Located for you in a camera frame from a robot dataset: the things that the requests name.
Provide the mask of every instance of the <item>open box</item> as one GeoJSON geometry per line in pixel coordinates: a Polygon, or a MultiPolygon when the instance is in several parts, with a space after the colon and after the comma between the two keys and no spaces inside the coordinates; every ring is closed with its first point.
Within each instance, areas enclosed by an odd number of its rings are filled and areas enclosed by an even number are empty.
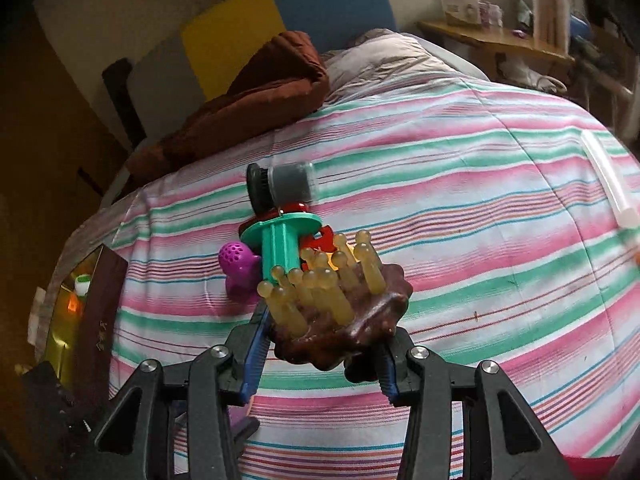
{"type": "Polygon", "coordinates": [[[89,410],[109,397],[113,324],[128,263],[102,245],[63,280],[54,306],[43,360],[60,383],[89,410]],[[75,294],[78,276],[91,276],[83,300],[75,294]]]}

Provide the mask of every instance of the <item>silver bolt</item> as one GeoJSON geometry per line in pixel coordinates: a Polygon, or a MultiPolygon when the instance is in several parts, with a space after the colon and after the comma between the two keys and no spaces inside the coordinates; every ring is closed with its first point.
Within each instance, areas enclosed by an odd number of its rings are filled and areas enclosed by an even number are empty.
{"type": "Polygon", "coordinates": [[[482,361],[482,370],[488,374],[497,374],[500,367],[495,361],[482,361]]]}
{"type": "Polygon", "coordinates": [[[156,368],[158,368],[158,361],[155,359],[145,359],[140,363],[140,369],[144,373],[153,372],[156,368]]]}
{"type": "Polygon", "coordinates": [[[229,348],[227,348],[224,345],[215,345],[211,349],[211,355],[213,355],[213,357],[216,357],[218,359],[222,359],[223,357],[226,357],[229,355],[229,348]]]}
{"type": "Polygon", "coordinates": [[[410,353],[416,359],[426,359],[429,357],[429,351],[424,346],[414,346],[410,353]]]}

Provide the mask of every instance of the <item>bedsheet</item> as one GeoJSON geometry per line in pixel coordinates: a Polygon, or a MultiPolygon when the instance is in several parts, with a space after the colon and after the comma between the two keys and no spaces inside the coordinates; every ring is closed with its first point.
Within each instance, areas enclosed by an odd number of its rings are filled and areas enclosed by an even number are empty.
{"type": "MultiPolygon", "coordinates": [[[[145,358],[190,360],[245,322],[217,252],[252,214],[250,162],[316,165],[312,208],[367,228],[414,286],[400,325],[445,359],[503,366],[565,455],[623,449],[640,410],[637,232],[620,230],[579,142],[598,133],[637,194],[640,170],[569,101],[451,72],[399,75],[282,130],[149,184],[89,220],[61,257],[105,241],[129,261],[111,393],[145,358]]],[[[52,280],[47,293],[55,294],[52,280]]],[[[408,410],[342,367],[319,372],[270,351],[252,413],[246,479],[392,479],[408,410]]],[[[452,476],[462,471],[454,407],[452,476]]],[[[185,470],[185,433],[177,470],[185,470]]]]}

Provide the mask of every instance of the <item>teal plastic spool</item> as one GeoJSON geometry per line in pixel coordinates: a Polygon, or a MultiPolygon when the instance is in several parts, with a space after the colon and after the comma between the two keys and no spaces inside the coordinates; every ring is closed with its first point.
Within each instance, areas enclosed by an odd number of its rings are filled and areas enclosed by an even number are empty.
{"type": "Polygon", "coordinates": [[[299,267],[299,238],[316,234],[321,227],[322,221],[318,215],[286,213],[271,220],[256,222],[242,233],[240,240],[254,250],[262,249],[262,277],[276,283],[271,276],[271,268],[281,265],[289,272],[299,267]]]}

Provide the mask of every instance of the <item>white box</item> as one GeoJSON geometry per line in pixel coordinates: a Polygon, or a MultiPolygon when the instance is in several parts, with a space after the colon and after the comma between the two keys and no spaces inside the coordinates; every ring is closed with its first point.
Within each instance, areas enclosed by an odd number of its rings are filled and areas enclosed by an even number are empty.
{"type": "Polygon", "coordinates": [[[479,0],[441,0],[449,25],[480,25],[479,0]]]}

